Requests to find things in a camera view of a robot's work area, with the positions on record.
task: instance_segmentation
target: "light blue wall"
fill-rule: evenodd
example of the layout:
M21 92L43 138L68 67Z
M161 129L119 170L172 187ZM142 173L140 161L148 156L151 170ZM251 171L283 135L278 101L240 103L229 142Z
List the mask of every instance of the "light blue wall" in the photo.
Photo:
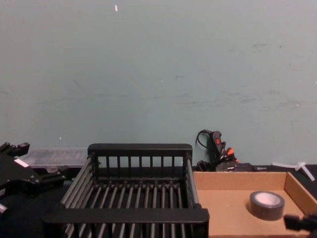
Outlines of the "light blue wall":
M1 142L316 163L316 120L316 0L0 0Z

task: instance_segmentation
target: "table surface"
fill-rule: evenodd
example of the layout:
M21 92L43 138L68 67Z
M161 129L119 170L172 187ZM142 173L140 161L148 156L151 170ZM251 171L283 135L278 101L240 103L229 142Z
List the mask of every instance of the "table surface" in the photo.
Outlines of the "table surface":
M317 178L317 165L307 165L307 168ZM275 166L267 166L267 171L291 171L296 179L317 199L317 181L310 181L301 171L295 172ZM10 195L0 199L0 203L10 209L5 217L0 217L0 237L43 238L41 217L61 201L69 186L70 182L67 181L63 187L44 192L34 198L25 195Z

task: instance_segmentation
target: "gray tape roll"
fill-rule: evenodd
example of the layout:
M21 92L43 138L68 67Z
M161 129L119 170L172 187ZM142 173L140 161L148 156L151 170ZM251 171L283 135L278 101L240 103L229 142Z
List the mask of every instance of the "gray tape roll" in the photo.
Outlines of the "gray tape roll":
M256 191L250 194L250 212L262 220L275 221L281 219L284 205L284 198L273 192Z

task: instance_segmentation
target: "cardboard box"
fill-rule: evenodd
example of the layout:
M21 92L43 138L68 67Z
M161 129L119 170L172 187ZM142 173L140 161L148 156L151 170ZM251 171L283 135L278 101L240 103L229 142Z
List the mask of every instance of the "cardboard box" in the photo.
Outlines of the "cardboard box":
M248 210L253 191L271 191L285 199L285 214L317 213L317 201L290 173L195 172L199 203L210 214L209 237L307 237L286 230L283 218L264 221Z

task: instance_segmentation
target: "dish rack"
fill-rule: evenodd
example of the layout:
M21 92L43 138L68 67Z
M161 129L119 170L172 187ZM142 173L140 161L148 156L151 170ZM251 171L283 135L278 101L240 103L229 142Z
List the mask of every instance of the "dish rack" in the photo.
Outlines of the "dish rack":
M207 238L209 214L198 202L192 146L90 145L43 226L46 238Z

